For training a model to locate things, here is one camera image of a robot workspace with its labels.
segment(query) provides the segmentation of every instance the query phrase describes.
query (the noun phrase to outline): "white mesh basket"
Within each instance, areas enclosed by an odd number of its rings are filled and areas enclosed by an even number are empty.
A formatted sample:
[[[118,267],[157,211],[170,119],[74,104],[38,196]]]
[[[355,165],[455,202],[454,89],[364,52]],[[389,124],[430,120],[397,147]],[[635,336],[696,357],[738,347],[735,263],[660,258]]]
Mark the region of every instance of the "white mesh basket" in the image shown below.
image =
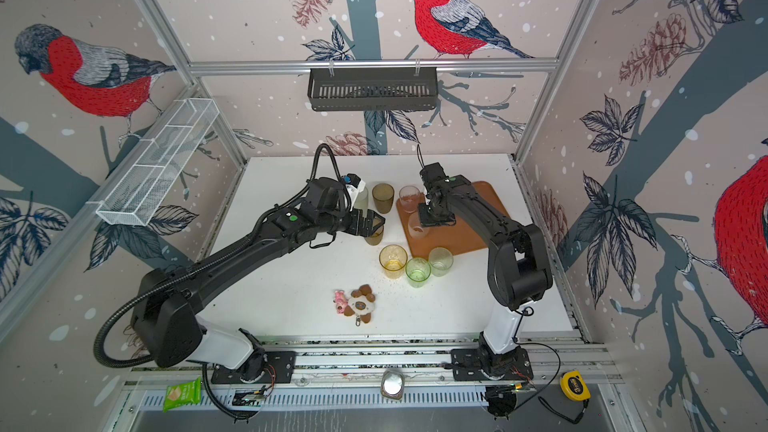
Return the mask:
[[[219,115],[212,99],[176,101],[176,110],[96,211],[109,224],[146,226]]]

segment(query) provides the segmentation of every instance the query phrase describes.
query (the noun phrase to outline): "pink plush toy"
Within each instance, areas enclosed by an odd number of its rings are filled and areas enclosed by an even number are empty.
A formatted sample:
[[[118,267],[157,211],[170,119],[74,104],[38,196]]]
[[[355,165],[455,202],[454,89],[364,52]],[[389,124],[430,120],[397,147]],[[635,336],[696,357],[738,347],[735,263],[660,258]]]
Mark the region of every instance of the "pink plush toy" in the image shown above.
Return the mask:
[[[346,296],[344,295],[344,291],[336,291],[336,299],[334,302],[336,303],[337,314],[343,314],[344,309],[349,304],[346,300]]]

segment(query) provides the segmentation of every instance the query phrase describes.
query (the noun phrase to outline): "black wall basket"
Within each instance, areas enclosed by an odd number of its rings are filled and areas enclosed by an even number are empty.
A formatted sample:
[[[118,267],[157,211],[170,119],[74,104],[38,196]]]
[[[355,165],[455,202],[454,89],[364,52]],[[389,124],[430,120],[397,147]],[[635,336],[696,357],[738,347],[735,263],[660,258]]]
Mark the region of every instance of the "black wall basket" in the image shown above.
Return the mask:
[[[432,110],[437,107],[435,67],[312,69],[307,91],[312,110]]]

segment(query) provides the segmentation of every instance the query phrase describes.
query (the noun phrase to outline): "white tabletop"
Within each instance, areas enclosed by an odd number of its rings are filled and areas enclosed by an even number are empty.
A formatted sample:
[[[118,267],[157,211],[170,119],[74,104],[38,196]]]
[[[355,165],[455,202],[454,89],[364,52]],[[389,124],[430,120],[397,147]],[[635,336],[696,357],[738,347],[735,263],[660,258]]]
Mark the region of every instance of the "white tabletop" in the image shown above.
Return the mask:
[[[415,156],[338,157],[341,174],[355,173],[371,186],[388,182],[395,188],[422,188]],[[531,223],[509,159],[504,154],[425,156],[440,162],[449,175],[491,183],[514,220]],[[214,252],[244,236],[261,213],[282,203],[306,183],[312,157],[252,158],[226,214]],[[334,177],[330,159],[321,157],[318,177]],[[339,233],[329,247],[304,245],[293,253],[252,272],[208,304],[200,316],[230,328],[244,328],[259,338],[293,340],[352,340],[356,338],[476,337],[491,316],[494,298],[486,279],[488,250],[456,256],[443,277],[432,277],[412,288],[405,277],[387,278],[379,265],[379,251],[389,244],[408,250],[395,207],[385,215],[381,244],[373,247],[362,237]],[[329,235],[319,235],[325,242]],[[334,290],[349,293],[370,284],[376,310],[368,324],[355,326],[354,317],[337,314]],[[523,331],[571,331],[571,322],[555,287],[534,305],[535,314]]]

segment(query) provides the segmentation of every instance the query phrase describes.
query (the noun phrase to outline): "green snack package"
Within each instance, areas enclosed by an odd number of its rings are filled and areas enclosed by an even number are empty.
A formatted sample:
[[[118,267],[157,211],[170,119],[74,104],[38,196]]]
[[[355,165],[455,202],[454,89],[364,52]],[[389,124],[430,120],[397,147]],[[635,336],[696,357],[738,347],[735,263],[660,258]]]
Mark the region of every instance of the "green snack package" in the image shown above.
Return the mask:
[[[163,403],[163,412],[175,409],[187,404],[199,404],[200,378],[181,385],[172,385],[165,389],[165,402]]]

